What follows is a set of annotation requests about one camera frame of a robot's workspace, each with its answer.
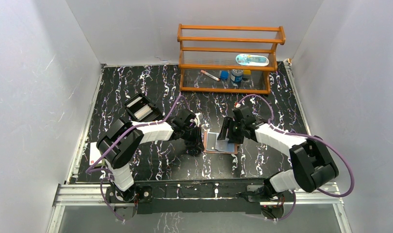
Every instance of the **blue sponge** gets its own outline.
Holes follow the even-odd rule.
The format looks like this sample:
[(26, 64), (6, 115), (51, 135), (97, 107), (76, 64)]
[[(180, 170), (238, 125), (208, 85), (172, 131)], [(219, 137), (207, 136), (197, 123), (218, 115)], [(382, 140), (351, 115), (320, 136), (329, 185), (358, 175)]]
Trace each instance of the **blue sponge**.
[(228, 72), (221, 70), (219, 72), (219, 78), (221, 80), (227, 80), (228, 79)]

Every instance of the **black marble table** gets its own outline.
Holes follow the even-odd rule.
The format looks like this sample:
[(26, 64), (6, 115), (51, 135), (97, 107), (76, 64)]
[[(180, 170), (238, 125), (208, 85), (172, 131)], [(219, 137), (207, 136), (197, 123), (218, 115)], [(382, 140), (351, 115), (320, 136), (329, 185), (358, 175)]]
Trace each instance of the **black marble table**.
[[(116, 119), (125, 113), (124, 103), (138, 92), (145, 93), (167, 114), (179, 95), (180, 70), (178, 66), (107, 67), (102, 81), (85, 142), (78, 183), (99, 182), (100, 172), (87, 175), (90, 143), (98, 140), (99, 134), (107, 130)], [(287, 72), (282, 62), (278, 70), (271, 73), (271, 91), (264, 96), (274, 110), (274, 124), (285, 130), (306, 133)], [(232, 107), (244, 94), (183, 92), (191, 110), (203, 115), (202, 128), (219, 132), (225, 116), (232, 116)], [(261, 99), (246, 100), (254, 114), (270, 117), (270, 111)], [(177, 109), (185, 105), (181, 101)], [(143, 180), (189, 180), (226, 179), (245, 177), (268, 177), (278, 171), (289, 169), (290, 162), (277, 150), (245, 140), (238, 154), (187, 153), (183, 141), (151, 142), (140, 145), (130, 161), (132, 176)]]

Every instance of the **white wall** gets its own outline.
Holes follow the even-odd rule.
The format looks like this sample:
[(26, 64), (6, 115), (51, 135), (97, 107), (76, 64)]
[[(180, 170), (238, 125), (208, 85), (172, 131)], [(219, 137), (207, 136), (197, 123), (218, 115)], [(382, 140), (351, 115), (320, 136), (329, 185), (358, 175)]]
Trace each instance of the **white wall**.
[(0, 232), (45, 232), (100, 64), (65, 0), (0, 0)]
[(277, 58), (292, 58), (323, 0), (67, 0), (108, 65), (178, 63), (178, 24), (283, 26)]
[[(312, 133), (353, 167), (353, 232), (393, 232), (393, 0), (325, 0), (293, 73)], [(339, 185), (348, 189), (343, 170)]]

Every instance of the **marker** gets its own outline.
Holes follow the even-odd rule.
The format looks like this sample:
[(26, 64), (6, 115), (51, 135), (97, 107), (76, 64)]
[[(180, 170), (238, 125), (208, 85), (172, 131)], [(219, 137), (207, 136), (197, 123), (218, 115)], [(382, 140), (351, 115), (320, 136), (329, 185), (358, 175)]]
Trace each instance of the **marker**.
[(211, 79), (213, 79), (215, 81), (219, 81), (219, 78), (213, 76), (212, 74), (210, 74), (210, 73), (208, 73), (208, 72), (206, 72), (204, 70), (201, 70), (201, 73), (205, 74), (206, 76), (210, 77)]

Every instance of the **floor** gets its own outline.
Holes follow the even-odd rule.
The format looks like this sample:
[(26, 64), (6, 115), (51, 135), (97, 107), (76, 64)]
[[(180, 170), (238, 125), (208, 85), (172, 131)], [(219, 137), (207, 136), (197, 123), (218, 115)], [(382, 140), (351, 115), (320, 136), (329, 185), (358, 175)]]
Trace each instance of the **floor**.
[[(179, 91), (178, 66), (106, 67), (103, 70), (94, 113), (85, 142), (78, 183), (97, 183), (103, 174), (87, 175), (90, 143), (98, 140), (113, 121), (124, 114), (123, 107), (130, 97), (145, 93), (164, 113), (167, 113)], [(285, 130), (306, 133), (287, 71), (282, 62), (271, 73), (271, 94), (265, 98), (275, 113), (274, 124)], [(184, 92), (191, 109), (203, 115), (203, 129), (219, 132), (223, 117), (231, 113), (232, 106), (243, 94)], [(246, 101), (254, 113), (263, 118), (270, 111), (261, 100)], [(243, 177), (268, 177), (288, 169), (290, 163), (277, 150), (251, 140), (245, 140), (238, 154), (187, 154), (182, 140), (152, 142), (140, 145), (130, 162), (135, 180), (189, 180)]]

